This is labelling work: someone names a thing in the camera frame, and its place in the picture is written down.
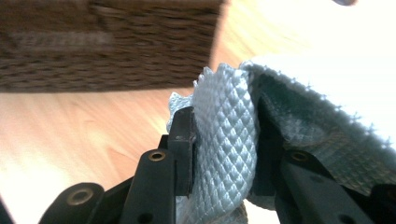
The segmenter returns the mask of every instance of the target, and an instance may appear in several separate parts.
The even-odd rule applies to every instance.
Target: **wooden surface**
[[[257,55],[393,54],[392,1],[233,0],[219,20],[212,63]],[[36,223],[79,182],[105,189],[134,174],[157,146],[172,91],[0,93],[0,195],[17,223]]]

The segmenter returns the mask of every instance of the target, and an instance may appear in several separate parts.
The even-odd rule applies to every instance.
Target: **gray textured fabric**
[[[387,94],[378,94],[370,89],[367,89],[367,92],[359,92],[359,85],[370,86],[382,83],[384,80],[375,79],[379,77],[378,74],[382,72],[394,77],[396,67],[381,71],[383,66],[378,65],[373,67],[372,73],[367,73],[361,72],[367,69],[363,59],[358,59],[356,64],[350,64],[350,59],[293,58],[293,60],[294,62],[291,63],[288,59],[280,58],[276,63],[270,63],[268,59],[258,59],[242,63],[240,66],[240,69],[248,71],[250,77],[254,79],[252,88],[260,92],[270,119],[286,139],[285,148],[312,153],[340,184],[365,195],[368,195],[371,187],[376,184],[395,184],[396,153],[390,140],[392,136],[381,136],[381,132],[379,130],[376,132],[373,128],[374,124],[364,121],[364,116],[359,115],[356,110],[351,110],[350,105],[358,102],[356,109],[364,114],[365,104],[374,106],[374,101],[389,97]],[[281,68],[286,71],[279,72],[278,69]],[[328,74],[329,70],[338,72],[341,76]],[[312,76],[307,78],[310,83],[304,85],[297,78],[304,77],[306,73],[311,73]],[[353,77],[347,84],[344,83],[350,81],[351,76],[354,75],[358,77]],[[367,75],[371,82],[360,80],[360,78],[368,78],[365,77]],[[315,86],[319,83],[316,80],[319,79],[321,81],[327,79],[328,85],[334,86],[323,87],[319,84]],[[335,102],[334,95],[339,92],[345,94]],[[347,100],[348,95],[352,95],[350,101]],[[370,95],[377,95],[377,98],[370,98]],[[386,114],[387,110],[393,107],[392,102],[395,103],[392,98],[391,96],[388,103],[385,103],[386,108],[368,108],[379,111],[384,109],[382,114]],[[395,119],[390,118],[388,122],[395,124]],[[262,207],[272,207],[268,199],[262,199],[262,203],[259,201],[260,199],[255,198],[253,203]]]
[[[285,149],[312,153],[340,184],[365,195],[376,184],[396,184],[396,66],[378,62],[266,58],[236,70],[221,64],[215,75],[206,68],[193,96],[174,96],[170,104],[173,111],[193,105],[200,134],[195,185],[190,198],[177,203],[177,222],[240,218],[231,213],[254,176],[258,103],[281,131]],[[373,91],[374,83],[382,88]],[[249,199],[274,208],[272,198]]]
[[[190,103],[177,94],[169,103],[171,117],[193,105],[198,129],[192,195],[177,199],[177,223],[224,223],[230,214],[246,223],[240,205],[254,178],[258,138],[248,73],[223,64],[216,74],[206,68],[194,85]]]

